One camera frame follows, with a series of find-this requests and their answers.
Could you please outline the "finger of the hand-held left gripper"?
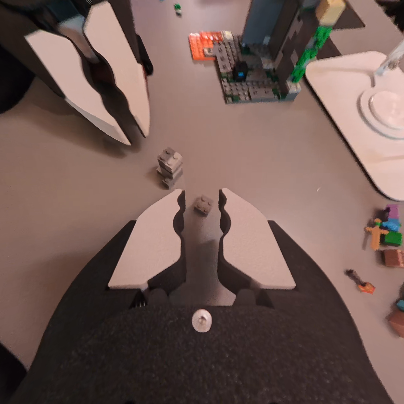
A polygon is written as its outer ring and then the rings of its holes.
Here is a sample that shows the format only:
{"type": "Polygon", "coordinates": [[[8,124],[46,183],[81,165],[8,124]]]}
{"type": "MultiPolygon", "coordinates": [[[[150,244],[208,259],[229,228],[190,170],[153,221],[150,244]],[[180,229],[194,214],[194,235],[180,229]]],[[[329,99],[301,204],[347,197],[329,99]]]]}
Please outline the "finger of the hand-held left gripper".
{"type": "Polygon", "coordinates": [[[150,130],[150,106],[145,71],[137,61],[109,2],[91,6],[84,34],[112,69],[115,85],[124,94],[142,136],[147,137],[150,130]]]}
{"type": "Polygon", "coordinates": [[[73,43],[41,29],[26,35],[25,40],[62,90],[65,101],[106,135],[130,145],[116,119],[105,108],[100,94],[87,81],[73,43]]]}

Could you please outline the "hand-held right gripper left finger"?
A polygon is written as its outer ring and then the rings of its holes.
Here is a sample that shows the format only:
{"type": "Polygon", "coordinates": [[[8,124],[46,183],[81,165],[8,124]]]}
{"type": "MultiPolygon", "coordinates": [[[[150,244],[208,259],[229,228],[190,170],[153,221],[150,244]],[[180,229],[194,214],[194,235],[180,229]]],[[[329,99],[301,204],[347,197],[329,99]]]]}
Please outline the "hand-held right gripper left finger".
{"type": "Polygon", "coordinates": [[[135,221],[124,250],[109,280],[109,289],[140,289],[181,256],[180,236],[174,229],[180,211],[182,189],[168,195],[143,211],[135,221]]]}

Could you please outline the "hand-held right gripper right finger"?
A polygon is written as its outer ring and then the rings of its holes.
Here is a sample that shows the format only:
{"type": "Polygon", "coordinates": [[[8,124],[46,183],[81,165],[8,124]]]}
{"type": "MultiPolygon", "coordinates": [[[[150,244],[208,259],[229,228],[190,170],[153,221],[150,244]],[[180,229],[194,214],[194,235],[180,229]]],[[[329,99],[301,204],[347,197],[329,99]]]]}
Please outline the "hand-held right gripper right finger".
{"type": "Polygon", "coordinates": [[[219,191],[218,279],[228,290],[293,290],[295,280],[266,217],[228,188],[219,191]]]}

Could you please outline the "dark grey toy brick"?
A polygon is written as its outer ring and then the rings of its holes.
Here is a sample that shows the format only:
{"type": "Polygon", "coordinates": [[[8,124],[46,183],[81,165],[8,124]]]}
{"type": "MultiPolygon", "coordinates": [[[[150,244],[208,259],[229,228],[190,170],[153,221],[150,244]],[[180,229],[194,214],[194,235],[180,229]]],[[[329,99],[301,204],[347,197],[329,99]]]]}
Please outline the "dark grey toy brick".
{"type": "Polygon", "coordinates": [[[198,214],[206,217],[209,215],[213,208],[214,201],[206,195],[201,195],[197,197],[193,204],[193,209],[198,214]]]}

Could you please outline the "grey toy brick stack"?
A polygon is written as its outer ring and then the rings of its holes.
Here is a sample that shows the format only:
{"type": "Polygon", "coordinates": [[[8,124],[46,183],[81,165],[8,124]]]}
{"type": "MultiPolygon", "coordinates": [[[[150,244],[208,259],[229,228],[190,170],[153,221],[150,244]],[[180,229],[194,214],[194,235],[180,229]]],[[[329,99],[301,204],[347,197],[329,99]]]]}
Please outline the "grey toy brick stack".
{"type": "Polygon", "coordinates": [[[167,147],[158,155],[157,172],[162,176],[162,184],[171,189],[183,174],[183,156],[167,147]]]}

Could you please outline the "scatter of small toy pieces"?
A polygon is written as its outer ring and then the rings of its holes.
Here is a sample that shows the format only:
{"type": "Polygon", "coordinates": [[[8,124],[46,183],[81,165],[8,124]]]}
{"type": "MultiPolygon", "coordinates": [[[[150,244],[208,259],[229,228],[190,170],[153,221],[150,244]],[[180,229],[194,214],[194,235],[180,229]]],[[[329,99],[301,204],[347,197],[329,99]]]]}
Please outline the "scatter of small toy pieces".
{"type": "Polygon", "coordinates": [[[177,17],[181,18],[183,15],[183,9],[179,1],[174,0],[158,0],[159,3],[167,3],[174,10],[177,17]]]}

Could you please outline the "toy torch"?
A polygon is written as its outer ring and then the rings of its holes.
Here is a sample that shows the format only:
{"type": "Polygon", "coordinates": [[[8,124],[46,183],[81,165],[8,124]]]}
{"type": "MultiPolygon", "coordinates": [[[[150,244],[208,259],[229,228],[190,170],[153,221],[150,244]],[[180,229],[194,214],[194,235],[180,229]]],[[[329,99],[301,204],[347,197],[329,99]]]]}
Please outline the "toy torch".
{"type": "Polygon", "coordinates": [[[374,293],[376,288],[371,283],[362,280],[355,270],[353,269],[345,270],[344,274],[354,281],[359,291],[371,295],[374,293]]]}

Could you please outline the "gold toy sword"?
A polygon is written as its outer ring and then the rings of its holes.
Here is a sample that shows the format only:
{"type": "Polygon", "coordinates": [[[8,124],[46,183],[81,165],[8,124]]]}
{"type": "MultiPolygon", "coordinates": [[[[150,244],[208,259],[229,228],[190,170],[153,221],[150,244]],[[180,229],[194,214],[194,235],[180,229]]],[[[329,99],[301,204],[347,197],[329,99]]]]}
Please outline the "gold toy sword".
{"type": "Polygon", "coordinates": [[[382,221],[381,219],[377,218],[373,220],[374,226],[373,227],[365,227],[364,230],[371,234],[371,249],[376,251],[379,249],[381,244],[381,236],[387,235],[389,230],[382,228],[382,221]]]}

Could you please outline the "toy brick cave model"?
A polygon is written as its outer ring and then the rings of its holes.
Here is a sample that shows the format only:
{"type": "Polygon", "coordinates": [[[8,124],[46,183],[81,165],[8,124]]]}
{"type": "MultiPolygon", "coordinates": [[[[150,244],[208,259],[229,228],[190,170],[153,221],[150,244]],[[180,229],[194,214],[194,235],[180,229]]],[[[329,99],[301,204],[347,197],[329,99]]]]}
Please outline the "toy brick cave model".
{"type": "Polygon", "coordinates": [[[215,62],[226,104],[292,101],[346,1],[251,1],[242,35],[191,33],[194,61],[215,62]]]}

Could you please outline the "purple green toy figure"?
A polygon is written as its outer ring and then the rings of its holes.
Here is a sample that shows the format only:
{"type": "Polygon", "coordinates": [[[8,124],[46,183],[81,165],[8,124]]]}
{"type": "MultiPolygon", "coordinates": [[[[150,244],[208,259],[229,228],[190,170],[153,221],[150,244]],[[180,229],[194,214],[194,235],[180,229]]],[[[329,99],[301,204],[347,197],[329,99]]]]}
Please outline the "purple green toy figure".
{"type": "Polygon", "coordinates": [[[381,236],[381,244],[400,247],[403,242],[401,233],[401,219],[397,204],[388,204],[383,211],[381,229],[387,230],[387,234],[381,236]]]}

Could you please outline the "brown toy chest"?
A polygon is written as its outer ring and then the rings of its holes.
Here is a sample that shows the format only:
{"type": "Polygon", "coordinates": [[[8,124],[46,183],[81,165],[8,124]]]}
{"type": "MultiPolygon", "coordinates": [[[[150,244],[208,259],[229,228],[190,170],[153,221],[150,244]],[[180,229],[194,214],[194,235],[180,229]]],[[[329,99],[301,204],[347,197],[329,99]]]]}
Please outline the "brown toy chest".
{"type": "Polygon", "coordinates": [[[387,267],[404,268],[404,251],[400,249],[383,250],[383,259],[387,267]]]}

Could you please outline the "blue toy figure brown head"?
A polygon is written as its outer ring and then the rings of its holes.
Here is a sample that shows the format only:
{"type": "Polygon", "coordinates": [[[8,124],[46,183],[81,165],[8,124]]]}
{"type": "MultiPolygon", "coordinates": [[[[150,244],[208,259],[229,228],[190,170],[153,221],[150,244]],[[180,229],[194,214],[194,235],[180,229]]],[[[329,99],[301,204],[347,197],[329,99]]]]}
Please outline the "blue toy figure brown head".
{"type": "Polygon", "coordinates": [[[392,311],[388,316],[388,321],[391,328],[397,336],[404,338],[404,300],[399,299],[394,303],[392,311]]]}

